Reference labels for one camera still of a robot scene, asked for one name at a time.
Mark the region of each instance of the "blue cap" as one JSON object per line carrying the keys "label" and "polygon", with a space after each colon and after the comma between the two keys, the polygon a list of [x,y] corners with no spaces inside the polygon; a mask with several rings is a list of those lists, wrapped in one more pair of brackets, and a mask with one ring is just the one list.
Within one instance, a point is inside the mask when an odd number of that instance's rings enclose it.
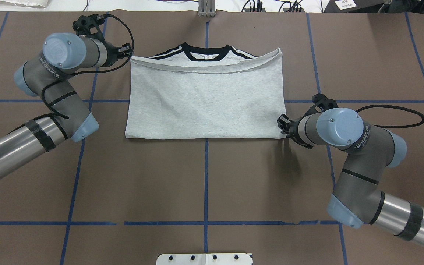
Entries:
{"label": "blue cap", "polygon": [[352,109],[336,108],[323,112],[317,119],[317,133],[333,146],[355,143],[364,131],[364,122]]}
{"label": "blue cap", "polygon": [[71,137],[71,140],[73,140],[74,142],[79,142],[82,139],[91,135],[93,132],[97,131],[98,129],[99,123],[94,118],[92,112],[90,112],[84,122],[81,124],[81,126],[74,132],[73,136]]}
{"label": "blue cap", "polygon": [[333,194],[331,195],[326,211],[336,221],[352,228],[360,228],[364,223]]}
{"label": "blue cap", "polygon": [[386,131],[390,133],[394,143],[394,153],[392,162],[390,162],[387,167],[396,167],[402,162],[402,160],[405,159],[405,156],[407,155],[407,143],[402,137],[398,136],[397,134],[393,134],[389,130]]}
{"label": "blue cap", "polygon": [[45,39],[43,55],[55,67],[71,69],[86,58],[86,45],[73,33],[54,33]]}
{"label": "blue cap", "polygon": [[19,67],[19,69],[17,69],[17,71],[15,71],[14,82],[17,85],[17,87],[20,90],[22,90],[25,94],[27,94],[31,97],[37,97],[37,94],[32,92],[32,90],[29,88],[29,86],[25,82],[25,79],[24,79],[24,66],[25,66],[25,64],[23,64],[21,67]]}

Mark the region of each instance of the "gray t-shirt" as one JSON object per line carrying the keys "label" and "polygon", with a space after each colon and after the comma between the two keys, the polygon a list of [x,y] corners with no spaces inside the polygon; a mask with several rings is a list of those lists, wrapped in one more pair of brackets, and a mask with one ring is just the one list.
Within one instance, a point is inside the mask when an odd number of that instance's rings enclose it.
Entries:
{"label": "gray t-shirt", "polygon": [[280,49],[255,57],[183,43],[131,58],[126,138],[283,138]]}

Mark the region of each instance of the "white mounting plate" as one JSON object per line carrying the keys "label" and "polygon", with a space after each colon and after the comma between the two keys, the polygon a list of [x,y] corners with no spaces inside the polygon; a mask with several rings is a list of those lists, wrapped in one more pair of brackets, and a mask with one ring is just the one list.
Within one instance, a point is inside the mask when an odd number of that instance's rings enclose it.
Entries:
{"label": "white mounting plate", "polygon": [[249,253],[162,254],[156,265],[252,265],[252,257]]}

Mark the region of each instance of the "blue tape grid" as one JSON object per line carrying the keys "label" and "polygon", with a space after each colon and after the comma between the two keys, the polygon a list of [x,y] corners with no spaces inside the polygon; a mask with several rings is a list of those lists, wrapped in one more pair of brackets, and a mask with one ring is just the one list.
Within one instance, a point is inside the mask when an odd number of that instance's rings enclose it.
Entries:
{"label": "blue tape grid", "polygon": [[[6,12],[4,20],[2,22],[1,28],[0,28],[0,37],[2,35],[2,32],[4,30],[7,18],[8,18],[9,12]],[[318,78],[318,68],[317,68],[317,61],[316,61],[316,57],[315,57],[315,49],[314,49],[314,44],[313,44],[313,38],[312,38],[312,33],[311,33],[311,22],[310,22],[310,17],[308,15],[308,13],[306,13],[306,17],[307,17],[307,25],[308,25],[308,36],[310,39],[310,44],[311,44],[311,53],[312,53],[312,60],[313,60],[313,65],[314,65],[314,71],[315,71],[315,81],[316,81],[316,87],[317,87],[317,92],[321,93],[321,89],[320,89],[320,82],[319,82],[319,78]],[[419,66],[420,66],[420,70],[421,73],[423,75],[423,79],[424,79],[424,67],[423,64],[421,62],[421,58],[419,56],[418,50],[417,50],[417,45],[415,43],[414,40],[414,36],[412,33],[412,29],[411,29],[411,24],[410,24],[410,20],[409,20],[409,15],[407,13],[405,13],[405,18],[407,21],[407,28],[410,34],[410,38],[413,44],[413,48],[414,48],[414,53],[417,57]],[[107,25],[107,20],[104,24],[104,29],[103,32],[106,31],[106,25]],[[208,47],[209,45],[209,22],[206,23],[206,36],[205,36],[205,47]],[[97,74],[95,74],[94,76],[94,80],[93,80],[93,84],[92,84],[92,89],[91,89],[91,96],[89,99],[85,99],[84,102],[89,103],[89,109],[91,110],[92,108],[92,104],[93,103],[128,103],[128,99],[94,99],[94,92],[96,89],[96,81],[97,81]],[[299,99],[287,99],[284,100],[286,103],[311,103],[311,100],[299,100]],[[7,102],[11,102],[11,103],[20,103],[20,102],[25,102],[25,103],[42,103],[41,100],[39,99],[0,99],[0,103],[7,103]],[[338,102],[340,103],[424,103],[424,100],[338,100]],[[81,143],[81,150],[80,150],[80,155],[79,155],[79,160],[78,160],[78,167],[77,167],[77,171],[76,171],[76,176],[75,176],[75,182],[74,182],[74,187],[73,187],[73,193],[72,193],[72,200],[70,203],[70,211],[69,211],[69,215],[68,215],[68,219],[66,222],[64,221],[0,221],[0,225],[64,225],[66,226],[66,233],[65,233],[65,238],[64,238],[64,244],[63,244],[63,248],[62,248],[62,255],[60,258],[60,264],[62,265],[64,263],[64,256],[66,254],[66,247],[67,247],[67,243],[68,243],[68,237],[69,237],[69,231],[70,231],[70,227],[72,225],[77,226],[77,225],[116,225],[116,223],[112,223],[112,222],[77,222],[77,221],[72,221],[72,216],[73,216],[73,209],[74,209],[74,202],[76,199],[76,191],[77,191],[77,187],[78,187],[78,181],[79,181],[79,174],[81,171],[81,160],[83,157],[83,153],[84,153],[84,146],[85,146],[85,140],[83,140],[83,142]],[[338,225],[339,228],[339,232],[340,232],[340,241],[341,241],[341,245],[342,245],[342,252],[343,252],[343,260],[345,262],[345,265],[348,264],[348,260],[347,260],[347,254],[346,254],[346,247],[345,247],[345,237],[343,235],[343,226],[334,220],[309,220],[309,221],[300,221],[299,223],[287,223],[287,222],[283,222],[283,221],[208,221],[208,153],[209,153],[209,140],[205,139],[205,186],[204,186],[204,221],[160,221],[160,222],[124,222],[124,225],[130,225],[130,226],[141,226],[141,225],[202,225],[204,226],[204,252],[207,253],[208,251],[208,245],[207,245],[207,228],[208,225]],[[329,147],[327,147],[327,153],[328,153],[328,159],[330,162],[330,169],[331,169],[331,178],[333,181],[333,187],[335,187],[335,172],[333,169],[333,160],[332,160],[332,155],[331,155],[331,150]]]}

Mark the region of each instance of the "white bracket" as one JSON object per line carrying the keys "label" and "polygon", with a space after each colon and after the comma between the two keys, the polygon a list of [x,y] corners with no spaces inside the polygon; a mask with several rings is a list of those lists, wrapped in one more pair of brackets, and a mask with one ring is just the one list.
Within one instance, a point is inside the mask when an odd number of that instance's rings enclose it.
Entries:
{"label": "white bracket", "polygon": [[249,253],[162,254],[156,265],[253,265]]}
{"label": "white bracket", "polygon": [[199,0],[199,17],[215,16],[215,0]]}

